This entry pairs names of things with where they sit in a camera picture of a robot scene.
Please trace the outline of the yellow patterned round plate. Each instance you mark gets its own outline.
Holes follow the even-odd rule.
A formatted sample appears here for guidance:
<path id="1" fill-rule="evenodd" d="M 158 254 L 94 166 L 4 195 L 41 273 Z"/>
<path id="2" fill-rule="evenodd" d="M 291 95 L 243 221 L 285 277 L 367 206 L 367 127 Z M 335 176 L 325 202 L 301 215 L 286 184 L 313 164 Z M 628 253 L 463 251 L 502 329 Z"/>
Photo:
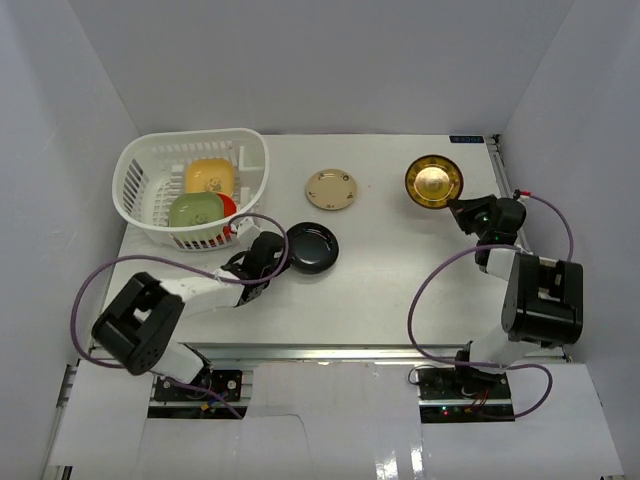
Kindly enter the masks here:
<path id="1" fill-rule="evenodd" d="M 420 207 L 439 210 L 449 200 L 457 200 L 464 188 L 459 166 L 451 159 L 437 154 L 422 156 L 411 163 L 404 176 L 410 199 Z"/>

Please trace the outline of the black round plate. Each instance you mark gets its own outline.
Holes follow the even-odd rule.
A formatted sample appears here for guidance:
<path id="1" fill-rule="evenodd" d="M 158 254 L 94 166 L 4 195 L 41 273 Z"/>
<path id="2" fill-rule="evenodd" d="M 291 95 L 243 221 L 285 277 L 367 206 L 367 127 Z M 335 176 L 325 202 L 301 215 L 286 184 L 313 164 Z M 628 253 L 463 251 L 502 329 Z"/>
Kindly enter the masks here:
<path id="1" fill-rule="evenodd" d="M 329 270 L 339 256 L 337 237 L 326 226 L 315 222 L 301 222 L 290 227 L 288 261 L 291 268 L 317 275 Z"/>

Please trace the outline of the orange round plate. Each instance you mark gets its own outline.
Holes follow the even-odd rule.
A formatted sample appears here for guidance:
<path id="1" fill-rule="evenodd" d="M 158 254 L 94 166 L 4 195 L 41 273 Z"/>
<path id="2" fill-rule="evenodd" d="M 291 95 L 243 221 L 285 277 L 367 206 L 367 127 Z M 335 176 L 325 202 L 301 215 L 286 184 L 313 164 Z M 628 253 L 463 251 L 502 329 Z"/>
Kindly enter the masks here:
<path id="1" fill-rule="evenodd" d="M 187 219 L 187 226 L 204 225 L 223 220 L 237 212 L 234 200 L 221 192 L 185 193 L 180 211 Z"/>

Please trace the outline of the green square panda dish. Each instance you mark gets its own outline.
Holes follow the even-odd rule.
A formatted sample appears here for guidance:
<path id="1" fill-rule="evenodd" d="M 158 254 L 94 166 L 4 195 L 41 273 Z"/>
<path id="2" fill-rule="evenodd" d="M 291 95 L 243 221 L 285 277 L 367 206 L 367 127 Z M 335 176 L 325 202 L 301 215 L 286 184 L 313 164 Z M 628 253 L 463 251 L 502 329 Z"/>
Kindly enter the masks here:
<path id="1" fill-rule="evenodd" d="M 224 204 L 216 193 L 185 193 L 171 204 L 168 224 L 173 228 L 182 228 L 204 225 L 223 218 Z"/>

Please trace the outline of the yellow square panda dish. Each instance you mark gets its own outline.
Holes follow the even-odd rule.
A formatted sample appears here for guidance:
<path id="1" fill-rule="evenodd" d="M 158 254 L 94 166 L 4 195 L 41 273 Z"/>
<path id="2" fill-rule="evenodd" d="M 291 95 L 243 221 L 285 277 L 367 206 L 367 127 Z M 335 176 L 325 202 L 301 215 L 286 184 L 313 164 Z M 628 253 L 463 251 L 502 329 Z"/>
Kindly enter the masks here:
<path id="1" fill-rule="evenodd" d="M 191 163 L 185 172 L 185 192 L 212 192 L 232 196 L 235 170 L 224 158 L 207 158 Z"/>

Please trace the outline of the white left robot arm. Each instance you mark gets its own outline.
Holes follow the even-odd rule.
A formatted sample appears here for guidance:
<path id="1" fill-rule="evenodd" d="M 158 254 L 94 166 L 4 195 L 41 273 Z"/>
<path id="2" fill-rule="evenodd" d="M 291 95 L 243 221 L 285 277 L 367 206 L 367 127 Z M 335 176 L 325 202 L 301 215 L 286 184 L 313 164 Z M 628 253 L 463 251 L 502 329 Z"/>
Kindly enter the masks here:
<path id="1" fill-rule="evenodd" d="M 139 272 L 99 316 L 92 337 L 130 374 L 168 377 L 188 398 L 202 398 L 211 387 L 210 363 L 172 339 L 179 320 L 258 298 L 286 268 L 284 247 L 281 235 L 262 232 L 248 250 L 203 276 L 158 280 Z"/>

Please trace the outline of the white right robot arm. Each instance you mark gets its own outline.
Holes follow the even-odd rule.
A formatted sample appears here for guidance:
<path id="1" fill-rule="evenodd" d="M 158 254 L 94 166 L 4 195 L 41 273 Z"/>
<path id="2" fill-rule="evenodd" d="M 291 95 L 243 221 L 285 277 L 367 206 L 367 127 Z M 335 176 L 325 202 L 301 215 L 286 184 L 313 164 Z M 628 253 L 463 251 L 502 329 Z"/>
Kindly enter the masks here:
<path id="1" fill-rule="evenodd" d="M 507 367 L 537 349 L 573 345 L 583 331 L 583 267 L 552 260 L 516 245 L 524 225 L 527 191 L 512 197 L 488 195 L 450 200 L 447 207 L 460 229 L 478 238 L 479 270 L 507 284 L 500 323 L 456 354 L 462 366 L 451 374 L 453 390 L 472 399 L 501 381 Z"/>

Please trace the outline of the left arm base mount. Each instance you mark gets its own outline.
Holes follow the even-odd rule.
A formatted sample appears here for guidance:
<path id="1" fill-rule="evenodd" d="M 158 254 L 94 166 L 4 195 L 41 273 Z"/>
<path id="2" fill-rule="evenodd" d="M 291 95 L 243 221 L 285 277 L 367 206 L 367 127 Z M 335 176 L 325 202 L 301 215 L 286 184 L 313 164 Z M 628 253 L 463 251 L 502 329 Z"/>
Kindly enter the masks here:
<path id="1" fill-rule="evenodd" d="M 160 377 L 154 386 L 152 401 L 163 408 L 193 413 L 200 418 L 238 418 L 241 407 L 243 373 L 241 370 L 210 370 L 192 384 Z"/>

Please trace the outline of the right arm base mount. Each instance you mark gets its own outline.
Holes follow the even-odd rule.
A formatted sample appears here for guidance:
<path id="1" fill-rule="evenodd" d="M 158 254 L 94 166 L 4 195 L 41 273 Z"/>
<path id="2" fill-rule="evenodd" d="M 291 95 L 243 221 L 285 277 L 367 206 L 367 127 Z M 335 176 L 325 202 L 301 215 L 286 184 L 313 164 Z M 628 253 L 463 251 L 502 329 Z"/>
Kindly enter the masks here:
<path id="1" fill-rule="evenodd" d="M 420 420 L 427 424 L 512 422 L 514 408 L 505 376 L 491 387 L 467 393 L 452 368 L 417 366 L 407 375 L 417 389 Z"/>

